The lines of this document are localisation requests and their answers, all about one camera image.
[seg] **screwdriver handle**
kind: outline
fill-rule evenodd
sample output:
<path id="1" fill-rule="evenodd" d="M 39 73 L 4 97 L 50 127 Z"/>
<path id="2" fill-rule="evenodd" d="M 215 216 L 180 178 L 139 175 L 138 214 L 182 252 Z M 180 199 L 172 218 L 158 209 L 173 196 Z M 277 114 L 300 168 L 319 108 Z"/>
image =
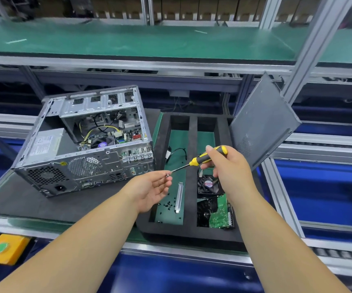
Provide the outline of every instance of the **screwdriver handle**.
<path id="1" fill-rule="evenodd" d="M 214 149 L 221 153 L 223 156 L 227 156 L 227 149 L 225 146 L 217 146 Z M 209 162 L 210 160 L 210 156 L 208 156 L 208 154 L 205 152 L 198 157 L 194 157 L 190 162 L 190 166 L 199 166 L 200 164 Z"/>

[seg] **yellow and black screwdriver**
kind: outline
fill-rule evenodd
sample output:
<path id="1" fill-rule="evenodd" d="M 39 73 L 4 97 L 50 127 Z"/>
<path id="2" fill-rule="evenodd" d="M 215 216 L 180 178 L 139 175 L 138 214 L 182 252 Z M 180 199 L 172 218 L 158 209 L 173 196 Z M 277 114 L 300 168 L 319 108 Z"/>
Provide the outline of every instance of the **yellow and black screwdriver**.
<path id="1" fill-rule="evenodd" d="M 219 153 L 221 153 L 223 156 L 225 156 L 225 157 L 227 156 L 227 149 L 225 146 L 217 146 L 214 149 L 217 150 Z M 173 171 L 171 171 L 171 173 L 176 172 L 176 171 L 183 169 L 185 167 L 188 167 L 188 166 L 200 166 L 202 163 L 209 162 L 210 160 L 211 160 L 210 156 L 208 156 L 208 154 L 205 152 L 205 153 L 199 155 L 198 157 L 194 157 L 192 159 L 192 161 L 190 161 L 189 164 L 186 164 L 185 166 L 179 167 L 178 169 L 174 169 Z"/>

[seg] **person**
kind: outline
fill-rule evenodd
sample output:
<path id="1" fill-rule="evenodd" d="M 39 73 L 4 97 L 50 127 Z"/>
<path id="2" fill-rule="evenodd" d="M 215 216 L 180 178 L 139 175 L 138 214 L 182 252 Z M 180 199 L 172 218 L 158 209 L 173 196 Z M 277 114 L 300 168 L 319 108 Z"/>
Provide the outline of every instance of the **person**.
<path id="1" fill-rule="evenodd" d="M 266 293 L 349 290 L 260 195 L 246 159 L 232 147 L 206 151 L 232 204 L 245 246 Z M 131 179 L 0 282 L 0 293 L 96 292 L 138 216 L 167 195 L 172 177 L 156 171 Z"/>

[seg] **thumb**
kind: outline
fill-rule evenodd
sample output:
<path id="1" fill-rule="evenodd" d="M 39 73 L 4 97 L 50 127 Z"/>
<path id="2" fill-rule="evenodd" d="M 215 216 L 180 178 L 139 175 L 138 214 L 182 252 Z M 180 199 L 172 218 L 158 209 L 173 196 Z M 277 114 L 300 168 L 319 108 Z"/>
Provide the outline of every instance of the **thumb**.
<path id="1" fill-rule="evenodd" d="M 228 162 L 226 157 L 224 157 L 217 150 L 214 150 L 213 147 L 211 147 L 210 145 L 207 145 L 206 146 L 206 152 L 207 152 L 208 156 L 210 156 L 211 160 L 213 161 L 214 165 L 217 168 L 220 169 L 220 168 L 226 166 L 226 162 Z"/>

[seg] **green button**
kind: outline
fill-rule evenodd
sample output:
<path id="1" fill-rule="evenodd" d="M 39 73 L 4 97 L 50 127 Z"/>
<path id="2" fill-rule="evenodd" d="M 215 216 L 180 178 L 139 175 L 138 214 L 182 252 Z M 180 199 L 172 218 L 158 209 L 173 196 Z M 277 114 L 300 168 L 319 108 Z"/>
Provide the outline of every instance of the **green button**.
<path id="1" fill-rule="evenodd" d="M 9 243 L 1 243 L 0 244 L 0 253 L 6 251 L 9 247 Z"/>

